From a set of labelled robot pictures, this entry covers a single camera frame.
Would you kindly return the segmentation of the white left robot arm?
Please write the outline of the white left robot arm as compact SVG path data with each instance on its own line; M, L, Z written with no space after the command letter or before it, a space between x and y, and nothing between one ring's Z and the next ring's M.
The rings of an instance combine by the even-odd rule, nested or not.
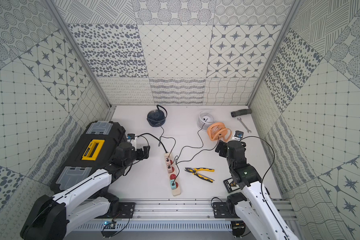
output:
M21 238L62 240L90 220L115 214L119 198L108 192L109 185L135 161L148 159L150 148L136 149L132 143L122 142L101 169L63 192L38 198L21 229Z

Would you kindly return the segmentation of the teal usb charger plug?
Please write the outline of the teal usb charger plug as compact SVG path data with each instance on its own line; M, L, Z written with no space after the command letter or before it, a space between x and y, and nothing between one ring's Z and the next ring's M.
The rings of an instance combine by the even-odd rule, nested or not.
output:
M175 190L178 188L178 183L175 180L170 180L170 186L172 190Z

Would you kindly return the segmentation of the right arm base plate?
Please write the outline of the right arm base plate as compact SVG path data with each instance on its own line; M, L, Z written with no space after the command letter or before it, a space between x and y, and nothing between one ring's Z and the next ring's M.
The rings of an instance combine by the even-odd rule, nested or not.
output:
M213 202L212 203L214 218L215 219L235 219L237 216L231 214L227 208L225 202Z

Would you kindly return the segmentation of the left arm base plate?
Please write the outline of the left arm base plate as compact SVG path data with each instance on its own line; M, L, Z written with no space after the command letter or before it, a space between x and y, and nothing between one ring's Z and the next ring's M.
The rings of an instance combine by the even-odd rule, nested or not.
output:
M108 212L102 218L131 219L134 215L136 203L117 202L111 203Z

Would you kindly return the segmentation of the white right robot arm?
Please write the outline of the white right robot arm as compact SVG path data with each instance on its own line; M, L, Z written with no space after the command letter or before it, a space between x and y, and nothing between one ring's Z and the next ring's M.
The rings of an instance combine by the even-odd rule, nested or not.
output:
M257 240L297 240L275 207L255 167L247 163L246 145L240 141L219 141L215 152L227 159L238 193L227 197L231 215L243 221Z

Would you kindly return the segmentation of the pink usb charger plug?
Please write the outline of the pink usb charger plug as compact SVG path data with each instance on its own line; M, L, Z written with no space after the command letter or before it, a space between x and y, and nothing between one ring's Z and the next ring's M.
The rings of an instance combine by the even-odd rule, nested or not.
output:
M170 174L170 173L173 173L174 172L174 167L171 165L171 164L167 164L167 172Z

